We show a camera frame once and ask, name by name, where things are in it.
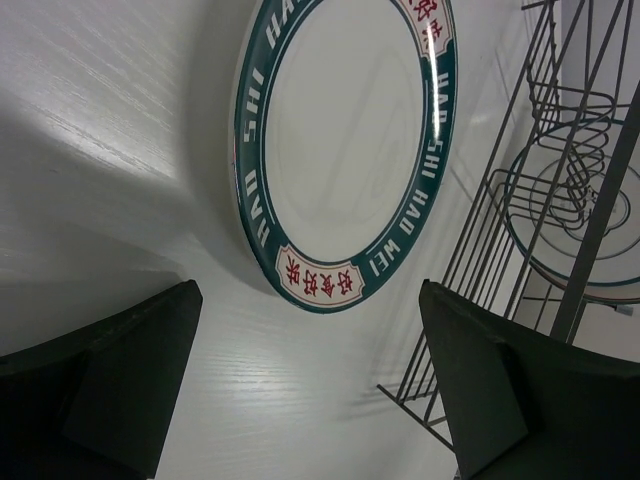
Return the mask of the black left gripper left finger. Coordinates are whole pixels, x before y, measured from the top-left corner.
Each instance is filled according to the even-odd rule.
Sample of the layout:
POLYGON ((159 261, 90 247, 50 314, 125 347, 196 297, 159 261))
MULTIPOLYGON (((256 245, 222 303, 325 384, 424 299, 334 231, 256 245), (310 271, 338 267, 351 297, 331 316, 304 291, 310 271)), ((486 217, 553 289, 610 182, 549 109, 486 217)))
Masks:
POLYGON ((2 478, 155 478, 202 304, 183 281, 2 356, 2 478))

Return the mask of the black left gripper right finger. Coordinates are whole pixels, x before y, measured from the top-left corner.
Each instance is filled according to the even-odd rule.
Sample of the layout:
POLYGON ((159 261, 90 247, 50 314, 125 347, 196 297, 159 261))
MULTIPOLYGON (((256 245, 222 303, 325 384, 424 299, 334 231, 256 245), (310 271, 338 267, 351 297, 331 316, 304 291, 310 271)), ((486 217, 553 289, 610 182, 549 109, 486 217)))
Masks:
POLYGON ((636 479, 639 366, 426 280, 419 307, 464 479, 636 479))

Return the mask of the green rimmed white plate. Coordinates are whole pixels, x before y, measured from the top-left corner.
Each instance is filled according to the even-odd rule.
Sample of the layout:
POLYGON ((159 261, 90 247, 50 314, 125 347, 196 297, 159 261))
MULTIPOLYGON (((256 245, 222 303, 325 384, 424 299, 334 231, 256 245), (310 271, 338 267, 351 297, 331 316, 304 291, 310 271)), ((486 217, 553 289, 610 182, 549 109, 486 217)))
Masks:
POLYGON ((262 1, 233 105, 233 178, 249 248, 308 312, 370 298, 435 204, 458 80, 448 1, 262 1))

